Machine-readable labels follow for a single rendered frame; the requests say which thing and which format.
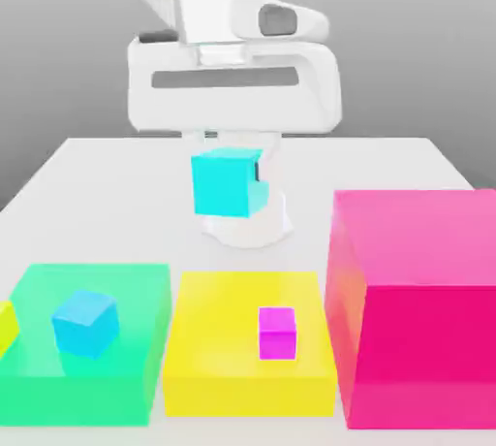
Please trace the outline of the large yellow box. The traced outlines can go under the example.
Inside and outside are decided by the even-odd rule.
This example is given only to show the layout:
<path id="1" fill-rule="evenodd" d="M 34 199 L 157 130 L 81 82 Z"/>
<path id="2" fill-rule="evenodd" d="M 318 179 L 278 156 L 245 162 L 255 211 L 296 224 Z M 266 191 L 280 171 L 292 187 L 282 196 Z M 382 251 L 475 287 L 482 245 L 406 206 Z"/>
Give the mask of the large yellow box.
<path id="1" fill-rule="evenodd" d="M 294 358 L 260 358 L 265 307 L 294 310 Z M 163 371 L 167 416 L 330 417 L 336 387 L 315 273 L 183 273 Z"/>

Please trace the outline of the small cyan cube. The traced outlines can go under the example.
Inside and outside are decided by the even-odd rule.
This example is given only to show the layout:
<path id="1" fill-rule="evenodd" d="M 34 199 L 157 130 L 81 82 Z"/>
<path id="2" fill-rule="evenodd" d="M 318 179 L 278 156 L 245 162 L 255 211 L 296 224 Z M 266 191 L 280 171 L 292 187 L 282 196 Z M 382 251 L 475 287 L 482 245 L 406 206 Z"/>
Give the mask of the small cyan cube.
<path id="1" fill-rule="evenodd" d="M 259 178 L 258 148 L 216 147 L 191 157 L 194 209 L 198 215 L 250 218 L 268 203 Z"/>

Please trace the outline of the large pink box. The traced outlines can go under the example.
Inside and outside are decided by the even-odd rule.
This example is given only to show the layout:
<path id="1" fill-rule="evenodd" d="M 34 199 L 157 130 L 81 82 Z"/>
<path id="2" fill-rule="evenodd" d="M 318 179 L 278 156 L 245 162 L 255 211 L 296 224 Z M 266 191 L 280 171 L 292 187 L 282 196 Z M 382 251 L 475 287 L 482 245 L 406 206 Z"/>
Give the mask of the large pink box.
<path id="1" fill-rule="evenodd" d="M 353 430 L 496 430 L 496 190 L 335 193 L 325 315 Z"/>

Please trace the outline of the small yellow-green cube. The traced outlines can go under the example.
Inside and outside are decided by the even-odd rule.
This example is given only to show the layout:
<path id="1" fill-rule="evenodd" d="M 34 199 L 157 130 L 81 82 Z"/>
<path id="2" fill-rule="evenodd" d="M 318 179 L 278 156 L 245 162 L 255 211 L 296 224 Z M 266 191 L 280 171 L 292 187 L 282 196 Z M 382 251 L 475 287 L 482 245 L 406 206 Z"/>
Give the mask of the small yellow-green cube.
<path id="1" fill-rule="evenodd" d="M 10 349 L 19 334 L 19 325 L 11 301 L 0 302 L 0 358 Z"/>

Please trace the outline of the large green box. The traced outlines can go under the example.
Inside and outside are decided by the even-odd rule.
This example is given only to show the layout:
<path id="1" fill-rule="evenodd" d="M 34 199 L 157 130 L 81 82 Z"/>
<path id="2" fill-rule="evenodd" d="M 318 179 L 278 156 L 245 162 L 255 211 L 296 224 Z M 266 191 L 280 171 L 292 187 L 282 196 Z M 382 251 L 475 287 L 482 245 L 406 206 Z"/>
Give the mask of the large green box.
<path id="1" fill-rule="evenodd" d="M 51 318 L 77 291 L 116 302 L 117 338 L 97 359 L 58 350 Z M 10 294 L 19 324 L 0 358 L 0 427 L 144 427 L 171 320 L 166 264 L 33 264 Z"/>

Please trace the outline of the small magenta cube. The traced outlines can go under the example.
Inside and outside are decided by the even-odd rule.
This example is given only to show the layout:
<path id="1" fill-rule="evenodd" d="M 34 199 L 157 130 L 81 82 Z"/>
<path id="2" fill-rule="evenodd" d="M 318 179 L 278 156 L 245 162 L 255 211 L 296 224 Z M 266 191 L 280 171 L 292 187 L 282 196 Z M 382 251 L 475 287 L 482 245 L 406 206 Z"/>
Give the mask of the small magenta cube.
<path id="1" fill-rule="evenodd" d="M 297 329 L 293 307 L 261 306 L 258 314 L 258 329 L 261 360 L 295 359 Z"/>

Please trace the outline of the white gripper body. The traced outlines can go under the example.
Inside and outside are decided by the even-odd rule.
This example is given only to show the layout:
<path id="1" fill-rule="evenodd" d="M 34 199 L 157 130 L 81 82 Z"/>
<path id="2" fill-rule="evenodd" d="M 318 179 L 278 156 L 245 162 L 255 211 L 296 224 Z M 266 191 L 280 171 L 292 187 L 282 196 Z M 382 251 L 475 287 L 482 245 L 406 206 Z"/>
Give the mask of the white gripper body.
<path id="1" fill-rule="evenodd" d="M 321 44 L 133 40 L 128 69 L 139 131 L 325 134 L 342 119 L 337 61 Z"/>

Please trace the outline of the small blue cube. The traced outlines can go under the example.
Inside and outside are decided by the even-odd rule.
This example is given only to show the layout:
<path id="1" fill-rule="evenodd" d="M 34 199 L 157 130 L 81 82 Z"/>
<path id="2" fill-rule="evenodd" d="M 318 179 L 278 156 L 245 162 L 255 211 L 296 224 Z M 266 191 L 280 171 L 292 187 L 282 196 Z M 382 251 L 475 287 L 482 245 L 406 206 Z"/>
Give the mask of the small blue cube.
<path id="1" fill-rule="evenodd" d="M 60 352 L 98 359 L 119 334 L 116 299 L 75 291 L 55 310 L 51 323 Z"/>

